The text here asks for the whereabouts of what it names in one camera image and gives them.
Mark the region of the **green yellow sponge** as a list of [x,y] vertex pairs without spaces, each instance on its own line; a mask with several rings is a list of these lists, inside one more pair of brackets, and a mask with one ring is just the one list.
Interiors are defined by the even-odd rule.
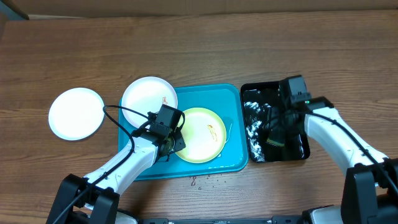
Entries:
[[277,146],[277,147],[284,147],[285,145],[285,140],[284,139],[272,139],[272,138],[268,138],[266,141],[268,144],[271,144],[273,146]]

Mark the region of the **yellow plate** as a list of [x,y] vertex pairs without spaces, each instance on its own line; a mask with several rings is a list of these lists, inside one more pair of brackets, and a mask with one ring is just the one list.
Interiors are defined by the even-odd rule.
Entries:
[[214,159],[226,143],[226,126],[212,110],[190,108],[185,110],[182,136],[185,148],[176,152],[179,158],[190,163],[204,163]]

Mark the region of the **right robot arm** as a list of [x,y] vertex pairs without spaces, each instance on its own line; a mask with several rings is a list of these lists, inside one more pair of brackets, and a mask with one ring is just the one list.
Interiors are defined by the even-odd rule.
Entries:
[[340,205],[306,210],[298,223],[397,223],[397,159],[370,146],[326,98],[271,109],[264,126],[305,133],[345,175]]

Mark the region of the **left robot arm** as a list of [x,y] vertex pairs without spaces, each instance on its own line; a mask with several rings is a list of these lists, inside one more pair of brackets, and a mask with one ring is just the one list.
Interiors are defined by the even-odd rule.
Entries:
[[127,136],[126,146],[99,169],[78,177],[70,174],[60,184],[47,223],[139,223],[119,209],[120,196],[161,157],[185,147],[182,126],[146,122]]

